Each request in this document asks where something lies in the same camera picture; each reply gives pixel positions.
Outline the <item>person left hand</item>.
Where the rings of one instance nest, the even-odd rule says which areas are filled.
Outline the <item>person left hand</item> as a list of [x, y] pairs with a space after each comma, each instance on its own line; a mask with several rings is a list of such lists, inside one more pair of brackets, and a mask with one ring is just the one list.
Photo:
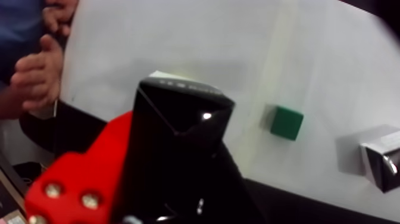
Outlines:
[[69, 36], [79, 2], [79, 0], [45, 0], [42, 14], [48, 30], [52, 33]]

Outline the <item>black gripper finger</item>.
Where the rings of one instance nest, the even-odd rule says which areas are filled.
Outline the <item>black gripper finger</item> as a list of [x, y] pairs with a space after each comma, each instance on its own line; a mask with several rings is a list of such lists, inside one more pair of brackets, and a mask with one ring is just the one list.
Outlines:
[[218, 183], [217, 220], [220, 223], [265, 223], [266, 219], [251, 197], [245, 180], [227, 147], [218, 146], [215, 156], [215, 178]]

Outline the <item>person right hand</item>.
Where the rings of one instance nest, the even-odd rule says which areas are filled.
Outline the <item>person right hand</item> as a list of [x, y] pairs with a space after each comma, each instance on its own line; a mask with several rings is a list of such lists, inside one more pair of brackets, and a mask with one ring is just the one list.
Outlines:
[[11, 86], [23, 96], [22, 109], [39, 110], [53, 104], [60, 95], [63, 50], [50, 35], [40, 38], [41, 51], [19, 59]]

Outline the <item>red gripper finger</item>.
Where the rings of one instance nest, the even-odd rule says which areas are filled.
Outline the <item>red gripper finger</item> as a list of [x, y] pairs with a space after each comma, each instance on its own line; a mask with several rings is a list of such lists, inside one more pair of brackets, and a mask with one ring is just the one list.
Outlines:
[[131, 112], [110, 122], [85, 113], [57, 114], [57, 159], [26, 194], [29, 223], [113, 222], [131, 119]]

